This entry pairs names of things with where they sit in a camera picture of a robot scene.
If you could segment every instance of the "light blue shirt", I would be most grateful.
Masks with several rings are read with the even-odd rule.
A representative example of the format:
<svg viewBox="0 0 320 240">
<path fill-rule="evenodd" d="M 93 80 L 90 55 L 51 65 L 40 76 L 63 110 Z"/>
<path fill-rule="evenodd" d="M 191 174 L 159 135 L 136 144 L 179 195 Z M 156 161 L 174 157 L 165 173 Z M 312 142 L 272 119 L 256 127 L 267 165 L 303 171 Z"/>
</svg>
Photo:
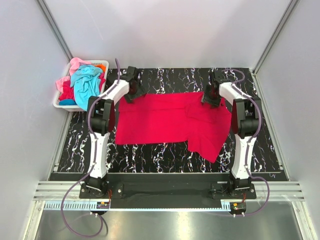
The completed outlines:
<svg viewBox="0 0 320 240">
<path fill-rule="evenodd" d="M 102 69 L 93 65 L 81 65 L 70 78 L 70 87 L 74 90 L 76 104 L 87 111 L 88 101 L 91 96 L 100 94 L 99 84 Z"/>
</svg>

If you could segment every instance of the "black platform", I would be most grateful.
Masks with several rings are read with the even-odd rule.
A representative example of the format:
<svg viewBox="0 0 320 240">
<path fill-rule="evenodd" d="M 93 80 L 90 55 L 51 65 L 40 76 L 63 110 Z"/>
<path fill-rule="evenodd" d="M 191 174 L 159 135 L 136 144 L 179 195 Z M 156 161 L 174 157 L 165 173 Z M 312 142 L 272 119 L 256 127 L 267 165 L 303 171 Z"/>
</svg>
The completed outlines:
<svg viewBox="0 0 320 240">
<path fill-rule="evenodd" d="M 248 68 L 237 68 L 245 74 L 245 81 L 239 87 L 247 94 L 256 96 L 256 88 Z M 148 93 L 167 94 L 199 92 L 209 82 L 210 68 L 157 68 L 141 69 L 141 81 Z M 114 81 L 117 71 L 111 69 L 108 79 Z M 236 79 L 241 75 L 228 72 L 228 78 Z M 90 164 L 91 141 L 86 126 L 86 112 L 72 114 L 68 133 L 60 158 L 58 172 L 83 173 Z M 200 157 L 196 152 L 187 150 L 187 142 L 115 145 L 115 132 L 111 133 L 107 146 L 106 165 L 109 173 L 227 173 L 235 156 L 235 137 L 229 134 L 215 163 Z M 277 156 L 271 141 L 266 122 L 254 145 L 251 171 L 267 174 L 280 173 Z"/>
</svg>

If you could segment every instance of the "white plastic basket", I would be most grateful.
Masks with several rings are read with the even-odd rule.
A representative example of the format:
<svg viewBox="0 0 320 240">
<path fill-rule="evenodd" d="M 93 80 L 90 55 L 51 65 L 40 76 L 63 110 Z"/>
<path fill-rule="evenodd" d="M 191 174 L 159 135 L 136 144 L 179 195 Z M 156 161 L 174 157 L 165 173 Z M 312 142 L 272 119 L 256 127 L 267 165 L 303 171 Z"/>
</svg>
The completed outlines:
<svg viewBox="0 0 320 240">
<path fill-rule="evenodd" d="M 105 73 L 104 73 L 104 78 L 107 80 L 107 74 L 108 74 L 108 68 L 109 68 L 109 62 L 105 61 L 105 60 L 86 60 L 89 61 L 92 65 L 99 65 L 102 64 L 105 66 Z M 70 70 L 71 64 L 68 63 L 68 65 L 65 67 L 64 72 L 63 72 L 63 76 L 62 77 L 67 77 L 69 76 L 69 70 Z M 106 82 L 104 82 L 104 84 L 102 85 L 101 88 L 101 94 L 104 92 L 105 90 L 105 86 L 106 86 Z M 82 108 L 80 108 L 78 105 L 59 105 L 59 97 L 61 96 L 61 92 L 59 92 L 59 90 L 56 91 L 56 94 L 54 96 L 54 100 L 53 100 L 53 106 L 55 106 L 58 109 L 65 109 L 69 112 L 83 112 L 84 110 Z"/>
</svg>

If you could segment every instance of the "gray wall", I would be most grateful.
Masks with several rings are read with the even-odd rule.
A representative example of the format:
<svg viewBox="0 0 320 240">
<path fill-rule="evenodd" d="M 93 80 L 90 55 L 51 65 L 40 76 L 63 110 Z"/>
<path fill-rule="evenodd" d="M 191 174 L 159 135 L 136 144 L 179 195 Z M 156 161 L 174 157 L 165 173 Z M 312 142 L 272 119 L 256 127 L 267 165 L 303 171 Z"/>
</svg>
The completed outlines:
<svg viewBox="0 0 320 240">
<path fill-rule="evenodd" d="M 66 116 L 52 102 L 67 59 L 34 0 L 1 1 L 0 29 L 0 238 L 17 240 Z"/>
<path fill-rule="evenodd" d="M 320 1 L 301 0 L 258 73 L 285 162 L 320 236 Z"/>
<path fill-rule="evenodd" d="M 115 67 L 254 67 L 290 0 L 46 0 L 71 52 Z"/>
</svg>

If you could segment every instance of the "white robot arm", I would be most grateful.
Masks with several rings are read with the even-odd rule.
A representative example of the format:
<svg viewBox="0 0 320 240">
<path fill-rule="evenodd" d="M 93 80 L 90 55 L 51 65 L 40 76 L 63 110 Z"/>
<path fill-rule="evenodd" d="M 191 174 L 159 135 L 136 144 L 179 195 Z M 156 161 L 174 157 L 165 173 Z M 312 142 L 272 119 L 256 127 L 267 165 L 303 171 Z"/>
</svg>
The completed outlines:
<svg viewBox="0 0 320 240">
<path fill-rule="evenodd" d="M 234 83 L 224 78 L 219 70 L 214 70 L 210 74 L 210 83 L 206 86 L 201 101 L 218 107 L 221 98 L 225 98 L 232 105 L 231 129 L 235 135 L 235 156 L 227 192 L 239 196 L 253 187 L 247 169 L 250 171 L 253 148 L 257 139 L 253 136 L 261 121 L 258 113 L 261 109 L 261 99 L 245 94 Z M 259 109 L 256 109 L 249 99 L 255 102 Z"/>
<path fill-rule="evenodd" d="M 115 105 L 124 96 L 126 101 L 132 103 L 133 99 L 146 94 L 140 80 L 138 79 L 138 69 L 132 66 L 127 68 L 119 81 L 115 81 L 110 88 L 99 96 L 92 96 L 88 101 L 88 109 L 94 105 L 90 118 L 90 125 L 95 134 L 90 133 L 91 155 L 89 169 L 94 168 L 90 175 L 85 179 L 84 184 L 87 188 L 105 194 L 108 191 L 106 150 L 110 132 L 115 127 Z"/>
</svg>

